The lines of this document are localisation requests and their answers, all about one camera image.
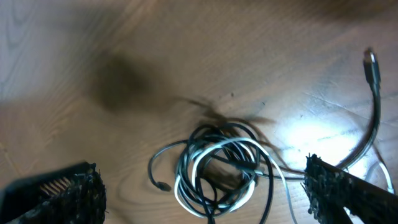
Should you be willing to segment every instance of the cable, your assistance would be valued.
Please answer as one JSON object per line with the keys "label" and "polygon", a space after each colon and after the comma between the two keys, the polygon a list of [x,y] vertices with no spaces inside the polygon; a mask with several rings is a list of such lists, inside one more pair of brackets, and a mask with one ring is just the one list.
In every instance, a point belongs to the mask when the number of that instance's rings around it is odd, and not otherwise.
{"label": "cable", "polygon": [[[249,138],[237,138],[239,135],[236,130],[246,133]],[[274,191],[273,165],[284,183],[292,219],[294,223],[297,223],[292,202],[290,201],[289,188],[282,171],[247,127],[237,123],[226,123],[222,126],[206,124],[194,130],[189,139],[169,144],[160,149],[150,159],[148,164],[149,179],[160,190],[170,191],[171,187],[166,183],[154,180],[152,164],[161,153],[181,144],[185,144],[185,149],[182,151],[176,166],[174,194],[179,204],[188,212],[198,217],[207,217],[209,223],[213,223],[215,217],[222,216],[243,206],[254,192],[257,177],[266,176],[269,177],[269,192],[266,207],[260,221],[260,223],[265,223],[271,209]],[[260,157],[266,161],[268,174],[263,174],[261,171]],[[235,189],[227,188],[218,183],[217,180],[205,175],[205,170],[213,159],[229,164],[241,171],[238,187]],[[190,167],[192,162],[192,174],[189,175],[188,167]],[[210,184],[214,198],[203,196],[201,180],[205,180]],[[219,191],[223,193],[220,197],[218,197]],[[198,211],[193,204],[201,205],[205,212]]]}
{"label": "cable", "polygon": [[365,181],[368,181],[368,182],[369,182],[369,180],[370,180],[370,178],[371,178],[371,176],[372,176],[372,174],[373,174],[373,172],[374,172],[374,170],[375,170],[375,168],[376,168],[377,166],[380,166],[381,170],[383,170],[384,176],[386,177],[387,191],[390,192],[390,193],[392,193],[392,194],[395,194],[395,190],[394,190],[394,186],[393,186],[393,184],[392,184],[392,180],[391,180],[391,177],[390,177],[390,173],[388,172],[386,165],[385,165],[382,161],[377,161],[377,162],[375,162],[375,163],[369,168],[368,173],[367,173],[366,176],[365,176]]}
{"label": "cable", "polygon": [[[381,79],[377,58],[371,49],[365,51],[364,69],[366,80],[373,94],[372,119],[369,122],[368,132],[363,136],[362,140],[351,153],[337,165],[339,169],[348,169],[360,160],[372,146],[379,129],[381,115]],[[237,130],[246,133],[249,138],[242,138]],[[258,141],[247,127],[239,123],[226,123],[221,126],[205,124],[194,130],[187,140],[177,141],[160,149],[159,152],[152,156],[148,163],[149,179],[152,184],[160,190],[169,192],[172,188],[164,182],[156,182],[154,180],[152,175],[152,164],[163,152],[182,144],[185,145],[185,148],[178,159],[175,170],[174,195],[179,204],[188,212],[198,217],[206,217],[208,223],[213,224],[215,223],[216,217],[220,217],[242,207],[253,194],[258,177],[264,177],[269,180],[269,192],[260,224],[265,223],[271,208],[274,179],[283,182],[292,220],[295,224],[297,223],[286,182],[303,181],[303,177],[285,178],[282,170],[301,175],[303,175],[304,172],[300,170],[291,170],[286,167],[279,167],[263,147],[272,148],[272,145],[267,142]],[[225,184],[209,178],[206,175],[206,168],[213,159],[229,164],[241,171],[237,187],[226,187]],[[192,179],[190,179],[188,168],[192,161]],[[267,174],[262,171],[260,162],[265,163],[267,166]],[[277,169],[279,176],[273,175],[272,166]],[[211,186],[214,194],[213,199],[204,196],[201,180],[208,182]],[[218,197],[219,191],[223,193],[221,197]],[[202,206],[204,212],[198,211],[193,204]]]}

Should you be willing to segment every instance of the usb connector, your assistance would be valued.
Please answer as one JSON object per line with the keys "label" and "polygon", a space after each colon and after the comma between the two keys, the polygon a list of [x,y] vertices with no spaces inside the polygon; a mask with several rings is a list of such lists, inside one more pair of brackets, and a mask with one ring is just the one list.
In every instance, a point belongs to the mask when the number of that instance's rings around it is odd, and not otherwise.
{"label": "usb connector", "polygon": [[371,48],[368,48],[364,53],[363,67],[365,69],[366,81],[371,88],[375,90],[380,89],[380,71],[379,62],[377,61],[376,54]]}

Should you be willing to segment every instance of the metal connector tip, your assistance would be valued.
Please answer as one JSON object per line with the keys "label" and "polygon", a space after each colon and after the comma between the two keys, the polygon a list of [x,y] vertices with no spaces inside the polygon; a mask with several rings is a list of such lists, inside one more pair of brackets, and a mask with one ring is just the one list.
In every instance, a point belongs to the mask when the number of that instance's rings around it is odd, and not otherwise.
{"label": "metal connector tip", "polygon": [[369,47],[364,52],[364,59],[367,63],[375,63],[377,60],[376,54],[373,52],[373,49]]}

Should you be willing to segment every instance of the black cable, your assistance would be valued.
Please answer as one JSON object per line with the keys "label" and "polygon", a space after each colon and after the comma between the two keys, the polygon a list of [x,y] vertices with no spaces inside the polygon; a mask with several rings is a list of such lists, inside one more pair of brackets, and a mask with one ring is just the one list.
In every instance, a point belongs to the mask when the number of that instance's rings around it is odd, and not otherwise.
{"label": "black cable", "polygon": [[[268,198],[260,222],[264,223],[271,209],[272,195],[274,191],[274,178],[269,158],[255,145],[251,144],[250,142],[244,143],[245,146],[250,147],[255,152],[253,155],[255,162],[251,161],[249,154],[242,147],[242,145],[232,142],[230,144],[224,145],[220,149],[216,149],[214,152],[203,158],[198,166],[198,175],[195,179],[196,186],[191,184],[188,176],[188,166],[190,161],[195,159],[195,154],[209,145],[237,137],[238,135],[235,133],[235,130],[237,129],[246,133],[251,139],[257,141],[255,135],[247,127],[241,124],[226,123],[222,126],[213,126],[210,124],[200,126],[194,130],[189,139],[169,144],[152,156],[148,163],[148,176],[150,181],[160,190],[171,190],[171,186],[168,184],[156,182],[154,180],[152,175],[152,164],[154,160],[166,150],[181,144],[185,144],[185,149],[182,151],[179,157],[175,171],[176,176],[177,174],[181,176],[182,184],[178,186],[178,190],[181,192],[181,199],[191,210],[203,215],[204,217],[207,217],[209,223],[213,223],[215,217],[219,217],[230,212],[238,200],[248,190],[249,184],[252,181],[257,181],[257,174],[254,171],[260,166],[259,157],[262,157],[265,160],[268,169],[268,174],[266,176],[269,177]],[[219,156],[218,154],[220,153],[224,154],[226,159]],[[231,189],[225,187],[223,184],[218,183],[217,180],[210,179],[205,175],[206,168],[213,159],[227,163],[241,171],[241,180],[239,180],[239,184],[236,188]],[[211,188],[213,189],[214,198],[207,198],[203,195],[200,179],[205,180],[210,184]],[[218,190],[223,193],[222,197],[220,198],[218,198],[217,195]],[[205,212],[203,213],[198,211],[193,204],[201,205]]]}
{"label": "black cable", "polygon": [[[381,98],[380,98],[380,73],[377,58],[375,54],[368,49],[365,52],[364,58],[364,69],[366,80],[369,83],[370,89],[373,94],[373,114],[372,119],[369,122],[368,132],[363,136],[359,144],[351,151],[351,153],[343,159],[338,165],[339,169],[346,169],[358,160],[360,160],[365,153],[371,148],[379,129],[380,115],[381,115]],[[252,140],[257,141],[255,135],[245,126],[238,123],[226,123],[222,126],[213,126],[211,124],[206,124],[200,126],[187,140],[177,141],[175,143],[169,144],[163,147],[159,152],[152,156],[148,163],[148,176],[150,181],[160,190],[171,191],[171,186],[163,182],[156,182],[152,175],[152,164],[153,161],[161,155],[164,151],[171,149],[175,146],[186,144],[185,149],[182,151],[175,170],[176,178],[179,175],[182,184],[178,184],[178,191],[180,192],[181,199],[184,201],[185,205],[191,210],[200,214],[203,217],[208,218],[208,223],[213,224],[214,218],[224,215],[232,211],[238,200],[247,191],[249,184],[255,180],[257,182],[257,177],[265,177],[269,179],[269,192],[266,207],[262,215],[260,223],[264,223],[269,214],[271,208],[272,196],[274,190],[274,179],[282,180],[280,176],[274,176],[272,172],[272,164],[269,158],[254,144],[250,142],[232,142],[225,144],[219,149],[214,150],[212,153],[205,155],[198,166],[197,176],[195,178],[195,186],[192,185],[188,176],[188,167],[190,161],[195,160],[197,155],[202,152],[212,144],[217,144],[218,142],[224,141],[226,139],[239,137],[236,130],[246,133]],[[246,149],[248,147],[254,151],[254,162],[251,161],[249,154]],[[220,157],[217,154],[223,153],[226,157]],[[261,157],[264,159],[267,165],[268,174],[260,171]],[[241,180],[238,187],[235,189],[227,188],[223,184],[213,180],[205,175],[205,170],[212,159],[219,160],[221,162],[227,163],[241,171]],[[280,169],[291,172],[285,167]],[[301,171],[294,170],[296,174],[301,174]],[[213,189],[214,198],[210,199],[203,195],[202,186],[200,179],[207,181],[211,188]],[[286,181],[303,181],[303,177],[285,177]],[[223,196],[218,199],[217,191],[223,192]],[[201,205],[205,212],[199,212],[193,205]]]}

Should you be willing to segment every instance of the wood grain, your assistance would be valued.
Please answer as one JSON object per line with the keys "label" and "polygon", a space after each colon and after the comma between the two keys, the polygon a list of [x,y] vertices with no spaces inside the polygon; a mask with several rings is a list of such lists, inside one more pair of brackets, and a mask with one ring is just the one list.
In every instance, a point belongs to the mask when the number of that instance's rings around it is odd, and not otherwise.
{"label": "wood grain", "polygon": [[[84,159],[103,174],[106,223],[203,223],[146,174],[158,148],[203,120],[206,108],[188,100],[271,120],[257,125],[293,168],[309,152],[336,164],[369,120],[369,45],[382,72],[376,146],[398,185],[397,3],[0,1],[0,185]],[[173,182],[178,154],[157,162],[158,179]],[[371,151],[350,172],[363,177],[374,161]],[[372,182],[384,183],[376,173]],[[298,222],[316,223],[300,184],[289,187]],[[266,190],[263,181],[217,222],[257,223]],[[267,222],[291,223],[288,211],[277,183]]]}

